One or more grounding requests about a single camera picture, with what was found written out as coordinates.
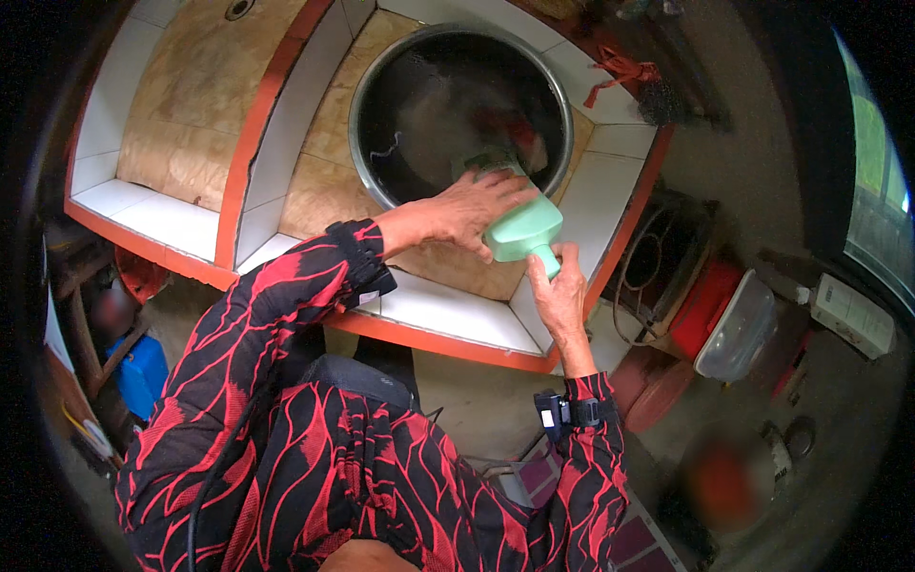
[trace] metal pot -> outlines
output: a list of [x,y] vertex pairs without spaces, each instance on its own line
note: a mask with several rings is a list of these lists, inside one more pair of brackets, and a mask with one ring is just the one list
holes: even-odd
[[[439,97],[447,90],[450,95]],[[404,119],[421,113],[417,109],[428,108],[436,97],[439,112],[446,113],[430,112],[416,123]],[[366,70],[353,94],[350,153],[378,204],[389,210],[445,190],[460,168],[454,157],[460,156],[454,151],[459,145],[447,141],[466,124],[456,118],[474,103],[467,100],[488,97],[516,105],[514,111],[543,138],[546,167],[532,173],[531,181],[545,196],[553,195],[568,170],[574,143],[572,108],[562,84],[541,55],[519,38],[443,24],[394,42]],[[456,98],[462,101],[455,103]],[[452,108],[459,109],[452,113]],[[404,124],[424,125],[404,130]]]

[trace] left hand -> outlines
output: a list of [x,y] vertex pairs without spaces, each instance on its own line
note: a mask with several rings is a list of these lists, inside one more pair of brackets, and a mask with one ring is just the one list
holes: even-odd
[[487,264],[492,251],[482,234],[500,216],[534,200],[539,190],[527,177],[509,169],[494,171],[474,181],[477,170],[431,199],[408,202],[375,217],[384,237],[384,258],[426,241],[452,243],[475,253]]

